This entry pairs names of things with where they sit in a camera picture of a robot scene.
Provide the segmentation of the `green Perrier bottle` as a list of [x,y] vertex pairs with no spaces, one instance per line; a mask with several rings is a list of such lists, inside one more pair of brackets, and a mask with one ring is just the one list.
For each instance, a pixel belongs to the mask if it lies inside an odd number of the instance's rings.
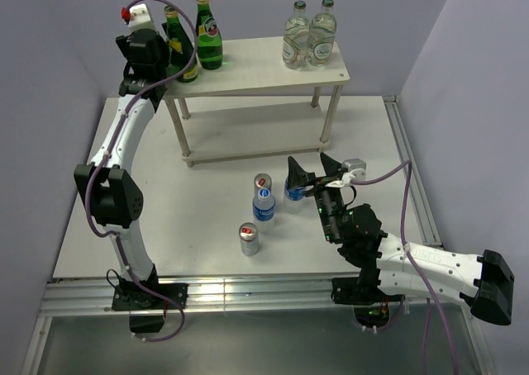
[[162,25],[167,36],[169,47],[168,75],[175,75],[184,70],[177,80],[181,83],[191,83],[198,76],[198,62],[191,58],[193,45],[179,20],[179,14],[171,6],[164,7],[166,23]]
[[198,6],[195,31],[198,37],[198,59],[206,70],[219,69],[223,61],[222,36],[209,0],[196,0]]

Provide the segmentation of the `pocari sweat bottle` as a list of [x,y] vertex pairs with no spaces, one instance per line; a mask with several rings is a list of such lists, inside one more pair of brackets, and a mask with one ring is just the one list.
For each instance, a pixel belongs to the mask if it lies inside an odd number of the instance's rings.
[[305,187],[289,188],[288,178],[284,181],[284,210],[292,215],[298,214],[304,207]]
[[260,233],[267,233],[273,229],[275,204],[274,195],[268,188],[263,187],[255,194],[252,202],[253,219]]

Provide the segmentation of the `red bull can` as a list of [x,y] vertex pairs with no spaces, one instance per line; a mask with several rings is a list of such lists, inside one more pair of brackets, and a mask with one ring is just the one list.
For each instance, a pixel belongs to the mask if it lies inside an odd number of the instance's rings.
[[257,254],[260,247],[259,231],[255,224],[251,222],[243,223],[239,228],[239,240],[241,251],[245,256]]
[[267,173],[258,173],[254,177],[253,186],[255,195],[257,196],[261,188],[272,189],[272,178]]

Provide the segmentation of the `Pocari Sweat bottle front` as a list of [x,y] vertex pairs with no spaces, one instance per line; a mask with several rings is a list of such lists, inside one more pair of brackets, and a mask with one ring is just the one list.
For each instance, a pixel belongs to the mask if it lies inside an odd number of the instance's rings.
[[263,187],[255,194],[252,202],[253,219],[260,233],[267,233],[273,229],[275,204],[274,195],[268,188]]

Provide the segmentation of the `Red Bull can front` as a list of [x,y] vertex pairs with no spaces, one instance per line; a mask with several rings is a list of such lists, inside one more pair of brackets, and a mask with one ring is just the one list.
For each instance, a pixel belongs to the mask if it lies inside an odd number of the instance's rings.
[[255,224],[251,222],[243,223],[239,228],[239,240],[241,251],[245,256],[257,254],[260,247],[259,231]]

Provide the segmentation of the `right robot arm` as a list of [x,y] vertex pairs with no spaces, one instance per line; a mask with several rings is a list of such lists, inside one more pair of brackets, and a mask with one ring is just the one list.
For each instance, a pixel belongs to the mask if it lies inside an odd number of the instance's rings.
[[358,268],[359,276],[338,278],[333,300],[344,305],[371,305],[403,297],[432,298],[467,306],[473,316],[493,325],[511,325],[515,276],[503,256],[459,254],[405,240],[385,232],[371,205],[350,207],[341,189],[363,185],[358,169],[320,155],[321,177],[288,157],[287,186],[314,199],[326,242]]

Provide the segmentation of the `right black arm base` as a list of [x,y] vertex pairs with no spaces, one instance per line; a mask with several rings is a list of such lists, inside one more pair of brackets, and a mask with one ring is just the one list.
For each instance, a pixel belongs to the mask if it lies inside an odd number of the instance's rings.
[[361,286],[358,281],[358,277],[333,278],[331,299],[337,305],[351,306],[357,327],[376,335],[405,312],[405,296],[390,296],[377,287]]

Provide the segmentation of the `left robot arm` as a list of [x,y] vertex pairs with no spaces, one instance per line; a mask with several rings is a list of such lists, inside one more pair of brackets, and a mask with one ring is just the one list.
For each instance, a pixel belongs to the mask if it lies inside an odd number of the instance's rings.
[[116,115],[98,152],[74,170],[90,228],[107,237],[118,257],[115,294],[122,304],[146,309],[161,288],[139,226],[144,206],[131,168],[141,137],[164,96],[169,50],[157,31],[140,29],[116,39],[126,59]]

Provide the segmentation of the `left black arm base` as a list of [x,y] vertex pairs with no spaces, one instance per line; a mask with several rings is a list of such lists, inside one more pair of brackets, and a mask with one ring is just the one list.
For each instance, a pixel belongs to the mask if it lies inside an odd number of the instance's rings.
[[[182,309],[185,308],[188,297],[187,283],[162,283],[150,286],[150,289],[175,301]],[[174,309],[174,306],[128,281],[115,289],[112,299],[112,311],[128,312],[131,332],[140,335],[160,332],[168,309]]]

